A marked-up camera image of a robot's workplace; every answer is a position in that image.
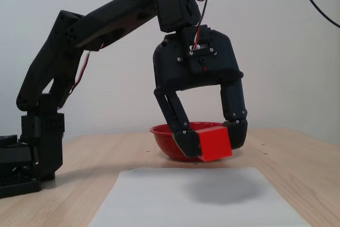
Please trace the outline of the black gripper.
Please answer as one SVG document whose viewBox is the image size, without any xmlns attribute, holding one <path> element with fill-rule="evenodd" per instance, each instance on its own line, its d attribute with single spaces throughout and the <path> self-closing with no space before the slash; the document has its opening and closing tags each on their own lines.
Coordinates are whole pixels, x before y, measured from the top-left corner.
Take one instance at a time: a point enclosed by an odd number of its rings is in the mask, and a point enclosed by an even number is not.
<svg viewBox="0 0 340 227">
<path fill-rule="evenodd" d="M 241 148 L 248 122 L 240 71 L 229 37 L 207 25 L 200 29 L 200 48 L 192 49 L 196 27 L 166 35 L 153 55 L 154 95 L 178 148 L 187 158 L 202 155 L 198 134 L 190 127 L 176 93 L 196 87 L 220 85 L 223 126 L 232 150 Z"/>
</svg>

